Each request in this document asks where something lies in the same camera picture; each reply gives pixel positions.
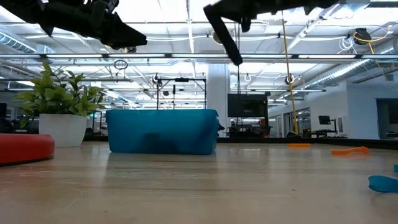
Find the ceiling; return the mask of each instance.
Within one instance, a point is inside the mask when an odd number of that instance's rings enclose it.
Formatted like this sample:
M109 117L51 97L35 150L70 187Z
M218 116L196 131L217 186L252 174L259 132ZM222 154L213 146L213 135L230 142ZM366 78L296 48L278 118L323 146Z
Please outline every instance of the ceiling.
M211 0L120 0L116 12L121 19L129 26L142 32L149 39L148 44L137 48L138 54L145 53L216 53L223 54L224 48L213 41L211 33L213 29L207 22L203 13L203 7L217 1ZM353 45L350 47L347 40L344 44L349 45L349 49L343 50L342 41L348 34L353 34L355 28L367 28L372 38L385 37L375 42L374 47L396 38L398 26L398 8L366 8L355 12L341 9L330 13L324 20L318 17L323 9L316 8L308 16L302 8L285 11L287 45L290 47L290 54L369 54L368 45ZM192 24L192 37L189 38L188 13ZM234 23L227 21L227 28L234 33ZM53 49L57 54L105 54L123 52L123 50L113 50L106 48L100 41L81 37L69 31L55 29L53 37L44 34L37 24L28 24L0 7L0 31L6 30L9 34L21 38L21 41L28 45L46 45ZM253 21L251 30L240 34L240 51L244 54L281 54L284 53L283 38L277 38L278 34L283 36L282 14L278 12L272 16L270 14L258 15L257 20ZM0 44L0 52L3 54L20 54L20 52ZM35 61L12 59L9 60L34 72L41 71L41 67ZM208 63L210 61L197 60L169 60L169 59L127 59L130 65L125 70L116 70L113 67L113 60L99 61L96 66L83 65L87 60L81 60L82 65L73 66L69 60L55 60L54 69L62 67L63 70L71 70L75 73L84 73L90 79L111 79L127 77L134 80L131 82L101 82L106 88L151 88L152 77L158 73L164 78L175 77L197 77L206 78ZM238 68L232 63L229 64L231 72L231 87L237 82ZM343 60L334 63L318 62L294 62L290 63L290 72L299 77L296 82L308 82L316 78L319 74L341 64ZM242 88L286 88L284 78L287 74L285 63L264 63L264 62L245 62L240 68ZM177 84L184 88L197 88L198 91L179 93L178 96L186 99L204 97L199 87L194 83ZM129 100L147 99L150 97L146 93L136 91L119 92Z

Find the blue object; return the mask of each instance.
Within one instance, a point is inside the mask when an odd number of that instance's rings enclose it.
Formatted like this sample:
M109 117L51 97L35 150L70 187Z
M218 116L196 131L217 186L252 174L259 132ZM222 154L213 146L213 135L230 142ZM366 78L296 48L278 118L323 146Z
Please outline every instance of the blue object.
M398 193L398 180L381 175L369 177L369 188L377 192Z
M109 110L112 152L210 155L217 143L215 110Z

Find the table surface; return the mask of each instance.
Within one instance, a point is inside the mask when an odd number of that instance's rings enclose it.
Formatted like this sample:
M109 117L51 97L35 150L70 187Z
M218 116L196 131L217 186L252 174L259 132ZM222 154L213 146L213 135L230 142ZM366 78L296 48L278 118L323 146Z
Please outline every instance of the table surface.
M1 223L394 223L398 151L332 156L342 146L219 144L212 156L113 154L106 142L0 168Z

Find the white wall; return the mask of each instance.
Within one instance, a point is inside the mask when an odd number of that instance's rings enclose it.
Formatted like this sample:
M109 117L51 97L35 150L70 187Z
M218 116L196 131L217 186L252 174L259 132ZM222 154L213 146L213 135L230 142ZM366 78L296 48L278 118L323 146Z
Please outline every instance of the white wall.
M310 108L311 110L311 129L316 131L319 129L333 129L333 123L330 126L320 125L318 116L327 115L330 119L337 119L345 117L348 119L348 103L347 103L347 91L346 82L343 81L338 86L326 87L326 92L323 93L309 93L305 96L304 101L295 101L296 110ZM284 113L292 112L292 104L288 102L288 105L277 106L269 110L269 117L276 115L283 115ZM345 128L347 122L343 121L343 133L347 134L348 129Z
M398 98L398 89L392 85L389 85L390 88L387 83L372 85L380 82L380 78L347 86L350 138L380 139L376 99Z

